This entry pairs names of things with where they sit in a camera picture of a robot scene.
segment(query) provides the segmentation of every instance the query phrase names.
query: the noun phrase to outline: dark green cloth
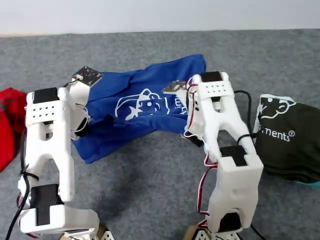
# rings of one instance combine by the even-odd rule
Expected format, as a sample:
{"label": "dark green cloth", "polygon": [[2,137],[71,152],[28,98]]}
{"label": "dark green cloth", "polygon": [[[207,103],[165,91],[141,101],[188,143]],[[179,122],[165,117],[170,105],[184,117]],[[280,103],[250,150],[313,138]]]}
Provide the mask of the dark green cloth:
{"label": "dark green cloth", "polygon": [[264,169],[284,179],[320,181],[320,110],[290,98],[262,95],[256,151]]}

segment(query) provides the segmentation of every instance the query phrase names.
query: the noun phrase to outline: blue t-shirt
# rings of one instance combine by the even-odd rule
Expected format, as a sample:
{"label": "blue t-shirt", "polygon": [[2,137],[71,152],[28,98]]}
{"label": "blue t-shirt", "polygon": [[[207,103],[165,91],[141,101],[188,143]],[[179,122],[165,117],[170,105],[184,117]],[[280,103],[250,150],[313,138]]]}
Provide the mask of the blue t-shirt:
{"label": "blue t-shirt", "polygon": [[92,117],[87,133],[73,141],[79,155],[90,164],[153,131],[182,133],[188,110],[162,89],[205,71],[204,57],[196,54],[143,70],[103,72],[86,105]]}

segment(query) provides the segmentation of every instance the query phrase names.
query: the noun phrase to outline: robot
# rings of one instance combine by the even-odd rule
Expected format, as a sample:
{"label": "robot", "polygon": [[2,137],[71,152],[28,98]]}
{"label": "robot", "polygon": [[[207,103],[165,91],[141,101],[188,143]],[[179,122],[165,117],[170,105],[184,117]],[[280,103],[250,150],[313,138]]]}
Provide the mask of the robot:
{"label": "robot", "polygon": [[[109,230],[98,237],[100,222],[96,212],[65,205],[75,197],[70,139],[77,140],[86,133],[90,116],[85,105],[90,88],[102,76],[85,66],[59,89],[28,93],[18,211],[6,240],[16,221],[23,233],[34,238],[38,234],[61,233],[66,239],[114,240]],[[197,74],[187,82],[173,82],[163,92],[177,95],[188,109],[183,137],[203,146],[206,152],[204,165],[208,171],[202,183],[209,170],[217,169],[216,186],[207,211],[200,210],[201,195],[198,198],[198,211],[204,215],[199,226],[207,229],[212,239],[216,236],[216,239],[238,240],[237,233],[248,228],[254,216],[263,164],[240,117],[228,75],[225,72]],[[220,130],[229,132],[238,145],[219,148]],[[59,184],[40,185],[39,175],[49,159],[54,160],[59,170]]]}

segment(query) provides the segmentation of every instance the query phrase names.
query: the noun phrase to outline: gray carpet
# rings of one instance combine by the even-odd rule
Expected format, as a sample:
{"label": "gray carpet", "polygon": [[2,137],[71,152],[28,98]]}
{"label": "gray carpet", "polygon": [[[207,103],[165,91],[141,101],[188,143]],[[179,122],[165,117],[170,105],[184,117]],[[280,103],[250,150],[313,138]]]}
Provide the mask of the gray carpet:
{"label": "gray carpet", "polygon": [[[121,72],[194,53],[204,54],[208,71],[229,73],[233,89],[249,91],[254,108],[261,93],[320,107],[320,30],[312,29],[0,38],[0,89],[30,92],[60,86],[83,65]],[[236,100],[245,117],[246,98]],[[228,142],[220,137],[221,146]],[[117,240],[180,240],[190,224],[202,219],[196,198],[204,152],[179,135],[154,132],[91,165],[84,164],[74,147],[72,156],[76,199],[70,205],[97,211]],[[19,167],[16,158],[0,173],[0,238],[16,212]],[[42,181],[57,180],[50,163]],[[204,205],[214,185],[212,173],[204,187]],[[320,188],[264,174],[253,224],[269,240],[320,239]],[[241,235],[258,239],[250,229]],[[15,227],[11,239],[28,237]]]}

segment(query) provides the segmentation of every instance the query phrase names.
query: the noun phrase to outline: printed logo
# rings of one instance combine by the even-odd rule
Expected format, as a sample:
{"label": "printed logo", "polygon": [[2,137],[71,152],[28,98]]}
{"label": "printed logo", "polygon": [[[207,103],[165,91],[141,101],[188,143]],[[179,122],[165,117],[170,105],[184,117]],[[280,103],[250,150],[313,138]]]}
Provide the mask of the printed logo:
{"label": "printed logo", "polygon": [[293,130],[290,130],[289,132],[278,132],[261,125],[259,126],[259,132],[286,142],[290,142],[290,137],[294,137],[296,135],[296,132]]}
{"label": "printed logo", "polygon": [[296,103],[290,97],[276,97],[264,94],[260,97],[258,106],[259,119],[274,119],[279,114],[285,114]]}
{"label": "printed logo", "polygon": [[187,109],[177,96],[174,99],[174,107],[169,107],[167,97],[160,96],[145,88],[139,94],[120,98],[116,104],[114,115],[127,121],[139,116],[168,115],[172,111],[179,114],[188,114]]}

